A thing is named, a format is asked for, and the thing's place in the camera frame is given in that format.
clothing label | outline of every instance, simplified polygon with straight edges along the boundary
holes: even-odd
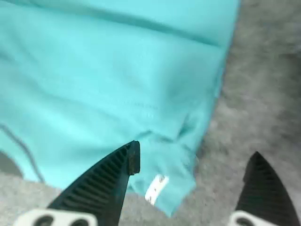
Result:
[[[168,184],[169,178],[163,175],[156,175],[155,179],[150,184],[149,188],[145,193],[145,199],[151,205],[155,205],[156,199],[158,198],[160,192]]]

carpet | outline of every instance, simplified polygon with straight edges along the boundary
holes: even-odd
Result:
[[[197,188],[172,218],[128,195],[120,225],[226,225],[255,151],[279,174],[301,216],[300,11],[300,0],[242,0],[222,96],[199,151]],[[0,184],[2,226],[60,192],[4,173]]]

ridged black plastic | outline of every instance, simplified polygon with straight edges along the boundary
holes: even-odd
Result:
[[[129,176],[139,171],[140,144],[132,141],[88,169],[48,208],[91,213],[99,226],[116,226]]]
[[[236,210],[246,211],[279,226],[300,226],[285,187],[258,152],[247,165],[244,182]]]

turquoise shirt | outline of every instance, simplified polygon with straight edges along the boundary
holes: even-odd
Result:
[[[196,151],[238,7],[238,0],[0,0],[0,150],[38,181],[30,152],[45,182],[66,188],[138,140],[141,173],[128,189],[145,196],[165,176],[153,204],[171,216],[195,187]]]

garment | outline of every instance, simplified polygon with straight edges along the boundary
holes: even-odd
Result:
[[[195,187],[238,5],[0,0],[0,150],[38,181],[26,147],[45,182],[64,189],[138,140],[141,173],[128,189],[145,196],[165,176],[154,205],[171,216]]]

